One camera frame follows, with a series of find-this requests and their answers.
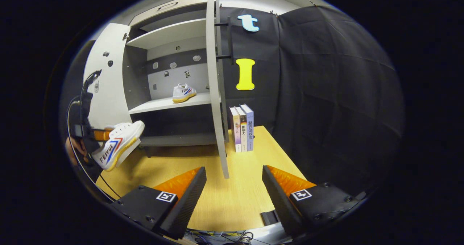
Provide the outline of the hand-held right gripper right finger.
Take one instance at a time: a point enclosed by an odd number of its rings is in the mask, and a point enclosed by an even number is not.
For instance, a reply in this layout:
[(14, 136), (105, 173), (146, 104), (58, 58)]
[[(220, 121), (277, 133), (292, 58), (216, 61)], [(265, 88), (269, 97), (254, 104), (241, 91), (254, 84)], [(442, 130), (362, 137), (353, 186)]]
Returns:
[(269, 165), (262, 167), (262, 182), (292, 238), (333, 226), (363, 200), (363, 195), (350, 195), (329, 182), (314, 184)]

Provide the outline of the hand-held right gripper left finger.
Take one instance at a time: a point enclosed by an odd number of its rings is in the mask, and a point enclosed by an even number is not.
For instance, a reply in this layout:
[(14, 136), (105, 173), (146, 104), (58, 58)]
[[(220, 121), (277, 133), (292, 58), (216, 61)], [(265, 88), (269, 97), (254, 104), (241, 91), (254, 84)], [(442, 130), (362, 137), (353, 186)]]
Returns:
[(206, 182), (206, 168), (200, 166), (155, 187), (140, 185), (111, 203), (111, 209), (144, 230), (180, 240)]

